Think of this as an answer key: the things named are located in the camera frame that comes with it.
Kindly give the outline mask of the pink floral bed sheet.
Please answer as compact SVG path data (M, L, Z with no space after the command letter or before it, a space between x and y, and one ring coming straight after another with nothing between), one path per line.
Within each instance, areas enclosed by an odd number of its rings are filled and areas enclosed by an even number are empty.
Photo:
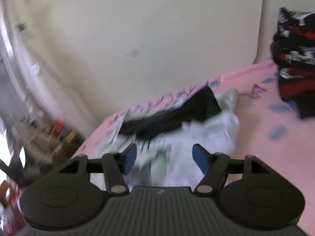
M284 176L304 195L299 226L314 235L314 119L300 119L296 105L278 93L272 61L251 65L206 82L214 94L236 89L234 113L239 120L234 158L255 155Z

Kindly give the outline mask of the black small garment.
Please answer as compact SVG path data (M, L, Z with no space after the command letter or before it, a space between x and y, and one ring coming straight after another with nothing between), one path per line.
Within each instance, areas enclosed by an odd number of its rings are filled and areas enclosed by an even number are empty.
M221 112L221 108L210 87L197 91L180 107L153 114L152 116L124 122L119 130L123 136L135 135L141 140L152 140L156 136L180 129L183 122L204 122Z

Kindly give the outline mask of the red black patterned clothes pile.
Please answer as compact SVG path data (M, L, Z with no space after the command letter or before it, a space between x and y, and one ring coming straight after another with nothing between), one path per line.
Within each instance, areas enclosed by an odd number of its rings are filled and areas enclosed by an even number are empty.
M281 99L294 103L300 118L313 117L314 12L280 8L270 50L278 67Z

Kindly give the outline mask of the white small garment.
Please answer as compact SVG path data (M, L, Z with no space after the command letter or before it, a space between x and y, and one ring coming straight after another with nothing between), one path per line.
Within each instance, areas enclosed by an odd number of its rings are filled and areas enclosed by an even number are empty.
M211 153L230 154L235 149L239 120L234 113L239 92L229 89L215 98L221 112L205 122L181 123L179 129L162 133L153 140L140 140L116 134L112 142L102 147L98 155L122 152L129 144L137 146L137 158L131 172L125 176L134 186L189 186L195 188L203 173L193 160L192 148L200 144Z

